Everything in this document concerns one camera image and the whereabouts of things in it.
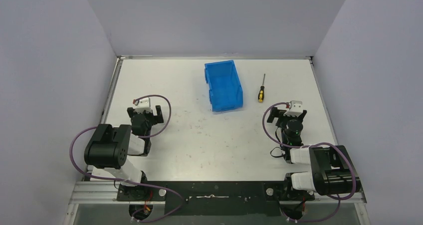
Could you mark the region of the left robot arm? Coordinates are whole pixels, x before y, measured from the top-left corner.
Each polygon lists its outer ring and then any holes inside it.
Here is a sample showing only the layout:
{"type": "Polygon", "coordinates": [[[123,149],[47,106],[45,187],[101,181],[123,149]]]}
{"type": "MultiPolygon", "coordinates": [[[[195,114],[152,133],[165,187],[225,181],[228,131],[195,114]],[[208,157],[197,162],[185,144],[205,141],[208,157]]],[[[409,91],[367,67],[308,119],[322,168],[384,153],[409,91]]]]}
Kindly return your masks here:
{"type": "Polygon", "coordinates": [[[146,157],[151,149],[151,129],[164,122],[159,105],[156,112],[148,106],[127,108],[131,123],[113,127],[99,124],[84,152],[84,161],[109,172],[118,179],[119,201],[144,201],[153,195],[145,173],[136,168],[128,156],[146,157]]]}

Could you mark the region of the black yellow screwdriver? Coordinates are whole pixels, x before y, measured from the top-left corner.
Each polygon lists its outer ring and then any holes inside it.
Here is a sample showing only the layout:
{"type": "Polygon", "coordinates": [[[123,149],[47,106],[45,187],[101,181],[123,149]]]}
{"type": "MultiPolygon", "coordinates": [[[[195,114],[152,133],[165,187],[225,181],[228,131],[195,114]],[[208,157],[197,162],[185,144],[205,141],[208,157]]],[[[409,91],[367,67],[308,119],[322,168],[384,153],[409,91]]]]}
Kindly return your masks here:
{"type": "Polygon", "coordinates": [[[257,100],[258,100],[259,103],[262,103],[264,101],[265,77],[266,77],[266,74],[263,75],[262,84],[260,86],[260,90],[259,90],[259,93],[258,93],[258,96],[257,96],[257,100]]]}

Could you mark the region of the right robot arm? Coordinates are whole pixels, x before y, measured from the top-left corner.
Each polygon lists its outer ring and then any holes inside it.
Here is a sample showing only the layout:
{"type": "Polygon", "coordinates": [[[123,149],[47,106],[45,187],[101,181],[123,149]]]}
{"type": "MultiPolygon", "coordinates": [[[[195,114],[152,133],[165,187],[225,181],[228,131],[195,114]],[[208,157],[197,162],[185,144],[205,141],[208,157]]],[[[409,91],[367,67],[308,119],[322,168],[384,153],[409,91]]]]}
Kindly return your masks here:
{"type": "Polygon", "coordinates": [[[311,198],[314,194],[347,200],[362,188],[361,180],[343,145],[318,143],[305,145],[301,138],[306,110],[298,105],[287,105],[286,109],[268,108],[263,123],[275,123],[278,155],[291,165],[306,165],[309,172],[292,172],[285,175],[281,185],[282,195],[288,200],[311,198]]]}

